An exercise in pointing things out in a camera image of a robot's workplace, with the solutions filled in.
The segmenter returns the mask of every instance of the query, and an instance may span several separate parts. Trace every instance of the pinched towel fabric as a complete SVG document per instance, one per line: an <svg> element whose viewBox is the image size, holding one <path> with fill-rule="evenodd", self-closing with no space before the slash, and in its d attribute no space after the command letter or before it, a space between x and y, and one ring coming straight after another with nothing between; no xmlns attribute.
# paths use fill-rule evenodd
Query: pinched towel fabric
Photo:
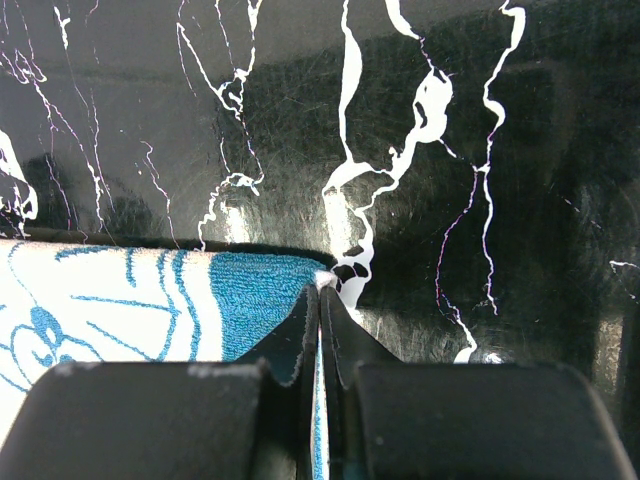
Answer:
<svg viewBox="0 0 640 480"><path fill-rule="evenodd" d="M323 270L284 255L0 241L0 445L53 365L234 360Z"/></svg>

